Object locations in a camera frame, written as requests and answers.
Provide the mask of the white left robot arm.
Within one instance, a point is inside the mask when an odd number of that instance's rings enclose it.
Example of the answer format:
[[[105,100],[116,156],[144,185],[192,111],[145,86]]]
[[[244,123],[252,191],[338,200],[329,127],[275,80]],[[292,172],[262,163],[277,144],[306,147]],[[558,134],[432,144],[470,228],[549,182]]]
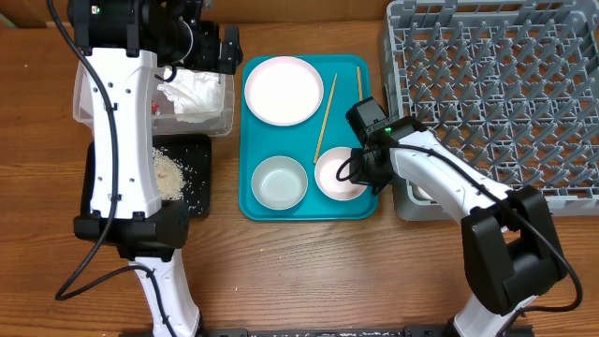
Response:
[[[199,336],[201,312],[183,267],[190,215],[160,197],[153,167],[152,94],[158,69],[232,75],[235,27],[201,17],[200,1],[72,1],[63,37],[84,66],[93,107],[93,162],[74,221],[78,238],[114,246],[140,280],[155,336]]]

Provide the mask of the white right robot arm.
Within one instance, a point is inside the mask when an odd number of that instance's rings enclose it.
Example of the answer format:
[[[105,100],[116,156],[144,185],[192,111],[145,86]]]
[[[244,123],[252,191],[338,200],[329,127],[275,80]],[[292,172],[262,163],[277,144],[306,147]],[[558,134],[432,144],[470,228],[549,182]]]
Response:
[[[345,118],[360,143],[338,181],[378,194],[395,179],[414,183],[459,225],[472,297],[446,336],[504,336],[533,301],[570,275],[544,195],[514,190],[456,157],[416,118],[391,118],[371,97]]]

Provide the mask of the cooked white rice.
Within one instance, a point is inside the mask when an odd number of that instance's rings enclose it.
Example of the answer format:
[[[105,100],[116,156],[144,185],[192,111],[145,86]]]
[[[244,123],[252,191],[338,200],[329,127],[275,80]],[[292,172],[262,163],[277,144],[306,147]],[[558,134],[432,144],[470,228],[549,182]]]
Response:
[[[193,180],[198,178],[195,168],[184,164],[181,159],[175,159],[174,152],[166,147],[153,148],[153,167],[162,200],[183,200],[194,216],[207,211],[200,193],[194,187]]]

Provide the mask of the white tissue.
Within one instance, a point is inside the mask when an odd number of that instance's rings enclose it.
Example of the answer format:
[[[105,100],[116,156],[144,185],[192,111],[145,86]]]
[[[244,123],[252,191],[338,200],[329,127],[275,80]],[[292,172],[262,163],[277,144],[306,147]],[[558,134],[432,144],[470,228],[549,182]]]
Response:
[[[221,114],[225,106],[226,76],[181,69],[157,90],[172,103],[178,122],[200,124]]]

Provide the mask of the white plastic cup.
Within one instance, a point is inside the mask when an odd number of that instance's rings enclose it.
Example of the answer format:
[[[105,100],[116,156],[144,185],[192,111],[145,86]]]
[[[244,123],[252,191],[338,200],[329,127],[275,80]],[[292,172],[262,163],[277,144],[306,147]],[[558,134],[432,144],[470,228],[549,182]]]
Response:
[[[432,197],[417,185],[414,186],[414,195],[419,199],[432,200]]]

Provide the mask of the white small bowl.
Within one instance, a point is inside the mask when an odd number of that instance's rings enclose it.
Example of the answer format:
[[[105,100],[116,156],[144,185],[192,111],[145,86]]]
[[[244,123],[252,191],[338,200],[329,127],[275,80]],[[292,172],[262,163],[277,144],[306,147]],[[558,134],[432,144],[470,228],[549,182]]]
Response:
[[[336,147],[323,153],[315,164],[314,178],[319,189],[329,198],[348,201],[361,196],[366,186],[336,178],[338,169],[351,155],[348,147]]]

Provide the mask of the grey bowl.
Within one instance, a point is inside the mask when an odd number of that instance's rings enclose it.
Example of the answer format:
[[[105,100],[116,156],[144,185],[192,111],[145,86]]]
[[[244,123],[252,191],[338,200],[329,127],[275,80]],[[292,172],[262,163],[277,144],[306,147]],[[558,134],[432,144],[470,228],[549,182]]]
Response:
[[[272,156],[254,170],[251,189],[256,200],[274,211],[284,211],[298,205],[308,190],[304,167],[288,156]]]

